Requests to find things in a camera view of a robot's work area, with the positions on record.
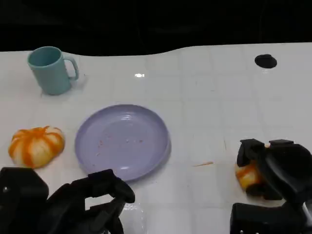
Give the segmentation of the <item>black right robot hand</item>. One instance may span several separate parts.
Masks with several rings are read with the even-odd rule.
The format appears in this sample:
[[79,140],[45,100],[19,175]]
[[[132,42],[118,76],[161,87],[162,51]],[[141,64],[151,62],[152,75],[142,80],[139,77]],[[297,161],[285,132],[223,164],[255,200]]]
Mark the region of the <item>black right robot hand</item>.
[[298,206],[312,198],[312,155],[291,140],[268,145],[254,138],[241,140],[235,175],[250,196]]

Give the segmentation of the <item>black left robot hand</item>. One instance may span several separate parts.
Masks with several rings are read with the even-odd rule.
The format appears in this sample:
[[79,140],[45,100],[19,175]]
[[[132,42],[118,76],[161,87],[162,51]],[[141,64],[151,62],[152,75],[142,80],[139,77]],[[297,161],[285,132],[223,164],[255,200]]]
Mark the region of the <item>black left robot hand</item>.
[[[85,208],[87,198],[110,195],[107,203]],[[134,203],[131,187],[108,169],[62,185],[47,200],[37,231],[40,234],[122,234],[119,216]]]

